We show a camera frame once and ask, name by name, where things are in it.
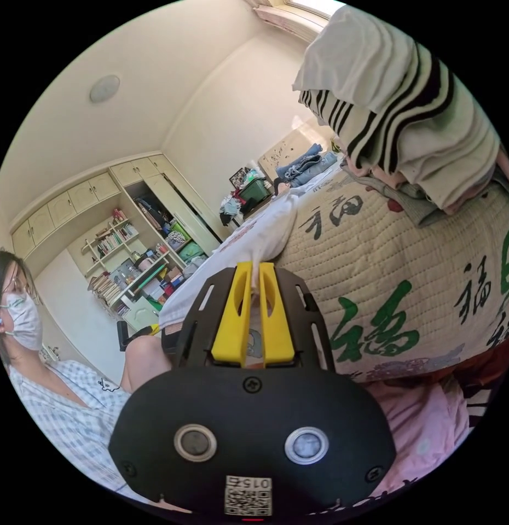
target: plaid shirt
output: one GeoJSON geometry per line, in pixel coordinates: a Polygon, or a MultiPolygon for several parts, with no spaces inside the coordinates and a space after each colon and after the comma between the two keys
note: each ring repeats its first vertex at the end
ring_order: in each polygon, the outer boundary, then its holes
{"type": "Polygon", "coordinates": [[[85,476],[118,494],[147,503],[125,483],[108,453],[112,431],[130,394],[76,361],[48,366],[87,407],[28,380],[11,366],[14,389],[40,430],[85,476]]]}

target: knee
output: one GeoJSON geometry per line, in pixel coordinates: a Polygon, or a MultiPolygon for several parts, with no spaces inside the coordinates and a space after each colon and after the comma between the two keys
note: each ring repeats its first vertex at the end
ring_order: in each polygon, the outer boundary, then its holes
{"type": "Polygon", "coordinates": [[[161,340],[158,337],[142,335],[132,340],[125,350],[126,359],[154,357],[163,353],[161,340]]]}

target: window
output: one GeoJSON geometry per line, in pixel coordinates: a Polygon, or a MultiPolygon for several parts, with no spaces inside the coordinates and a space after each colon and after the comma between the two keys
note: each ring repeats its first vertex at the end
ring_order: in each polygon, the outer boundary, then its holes
{"type": "Polygon", "coordinates": [[[331,15],[337,9],[346,5],[342,2],[338,2],[338,0],[284,0],[284,2],[293,7],[311,11],[312,13],[328,19],[331,18],[331,15]]]}

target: green bin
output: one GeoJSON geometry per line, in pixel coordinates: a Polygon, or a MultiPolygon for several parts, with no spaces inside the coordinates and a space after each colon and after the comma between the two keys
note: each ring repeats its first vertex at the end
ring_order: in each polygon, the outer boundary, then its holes
{"type": "Polygon", "coordinates": [[[249,182],[249,184],[239,192],[239,195],[242,199],[244,199],[244,201],[254,199],[258,204],[266,197],[269,197],[271,193],[264,186],[264,181],[262,179],[255,179],[249,182]]]}

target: green basket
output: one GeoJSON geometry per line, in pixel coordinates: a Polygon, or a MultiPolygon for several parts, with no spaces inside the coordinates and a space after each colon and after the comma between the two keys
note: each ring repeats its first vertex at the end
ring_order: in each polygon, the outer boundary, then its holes
{"type": "Polygon", "coordinates": [[[176,221],[171,226],[171,231],[177,231],[179,234],[182,234],[185,237],[186,241],[190,241],[190,235],[183,229],[182,225],[176,221]]]}
{"type": "Polygon", "coordinates": [[[257,203],[259,203],[266,197],[269,197],[271,193],[264,186],[264,181],[262,179],[255,179],[249,182],[249,184],[239,192],[239,195],[242,197],[242,199],[244,199],[244,201],[254,199],[257,203]]]}

